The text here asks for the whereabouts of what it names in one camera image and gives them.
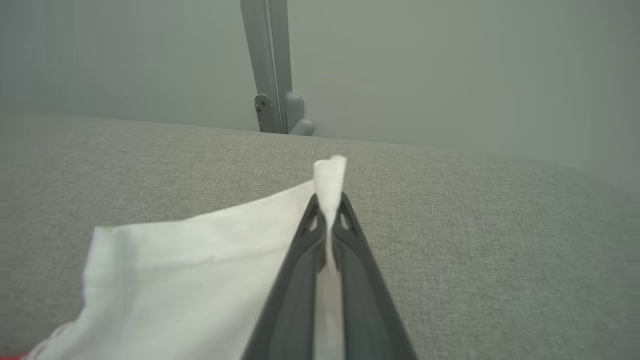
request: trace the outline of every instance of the white cloth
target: white cloth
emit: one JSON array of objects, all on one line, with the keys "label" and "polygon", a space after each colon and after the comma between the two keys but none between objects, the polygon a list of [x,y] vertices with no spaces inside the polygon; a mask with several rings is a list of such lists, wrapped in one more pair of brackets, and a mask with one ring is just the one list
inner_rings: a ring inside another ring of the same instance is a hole
[{"label": "white cloth", "polygon": [[344,166],[332,158],[315,182],[183,221],[97,227],[84,309],[29,357],[239,359],[309,199],[339,196]]}]

